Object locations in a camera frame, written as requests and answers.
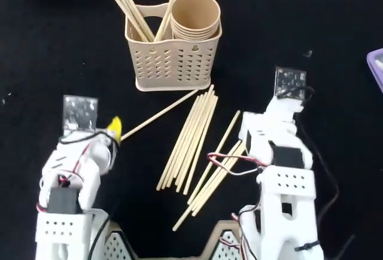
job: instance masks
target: paper cup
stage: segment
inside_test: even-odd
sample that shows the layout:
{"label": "paper cup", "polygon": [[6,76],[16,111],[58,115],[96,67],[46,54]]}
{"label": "paper cup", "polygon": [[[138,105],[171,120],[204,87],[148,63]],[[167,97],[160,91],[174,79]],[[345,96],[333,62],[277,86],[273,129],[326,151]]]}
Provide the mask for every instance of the paper cup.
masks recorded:
{"label": "paper cup", "polygon": [[174,28],[207,33],[218,27],[221,9],[216,0],[175,0],[171,11]]}

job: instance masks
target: white robotic arm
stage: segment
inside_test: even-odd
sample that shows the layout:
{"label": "white robotic arm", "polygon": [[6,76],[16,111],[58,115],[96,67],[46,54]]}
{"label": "white robotic arm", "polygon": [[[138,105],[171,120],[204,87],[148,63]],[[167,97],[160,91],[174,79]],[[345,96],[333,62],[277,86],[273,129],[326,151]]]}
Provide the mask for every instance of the white robotic arm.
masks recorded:
{"label": "white robotic arm", "polygon": [[[258,175],[260,201],[239,213],[242,255],[255,260],[323,260],[318,242],[312,154],[296,136],[306,73],[278,68],[274,97],[263,114],[245,112],[239,138],[267,167]],[[260,227],[255,210],[260,210]]]}
{"label": "white robotic arm", "polygon": [[95,99],[64,100],[64,136],[42,168],[39,182],[35,259],[103,260],[108,214],[92,206],[101,176],[113,167],[121,122],[114,118],[107,129],[96,129]]}

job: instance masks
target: stack of paper cups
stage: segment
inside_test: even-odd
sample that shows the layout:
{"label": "stack of paper cups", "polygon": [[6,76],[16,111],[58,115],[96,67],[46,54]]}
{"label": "stack of paper cups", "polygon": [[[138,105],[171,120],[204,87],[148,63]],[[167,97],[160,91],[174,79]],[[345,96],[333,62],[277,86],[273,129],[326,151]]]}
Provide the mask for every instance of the stack of paper cups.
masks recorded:
{"label": "stack of paper cups", "polygon": [[216,0],[176,0],[171,28],[176,39],[203,41],[216,33],[221,9]]}

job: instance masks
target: beige plastic basket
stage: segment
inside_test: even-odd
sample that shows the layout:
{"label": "beige plastic basket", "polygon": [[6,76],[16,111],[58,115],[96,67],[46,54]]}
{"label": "beige plastic basket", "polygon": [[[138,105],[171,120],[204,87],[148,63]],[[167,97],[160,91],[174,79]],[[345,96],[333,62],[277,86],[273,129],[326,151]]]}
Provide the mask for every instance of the beige plastic basket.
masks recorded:
{"label": "beige plastic basket", "polygon": [[[168,3],[156,6],[137,5],[142,16],[163,17]],[[203,90],[210,85],[210,73],[222,34],[221,24],[212,38],[205,41],[172,39],[170,25],[163,40],[156,43],[137,41],[140,37],[128,19],[125,37],[140,91]]]}

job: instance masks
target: purple container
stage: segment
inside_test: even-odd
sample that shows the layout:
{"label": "purple container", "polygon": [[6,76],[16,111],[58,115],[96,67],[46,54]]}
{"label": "purple container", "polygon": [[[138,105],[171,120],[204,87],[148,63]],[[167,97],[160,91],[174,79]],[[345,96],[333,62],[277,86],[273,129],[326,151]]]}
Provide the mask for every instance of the purple container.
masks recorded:
{"label": "purple container", "polygon": [[376,79],[376,82],[383,92],[383,49],[372,51],[367,55],[367,63]]}

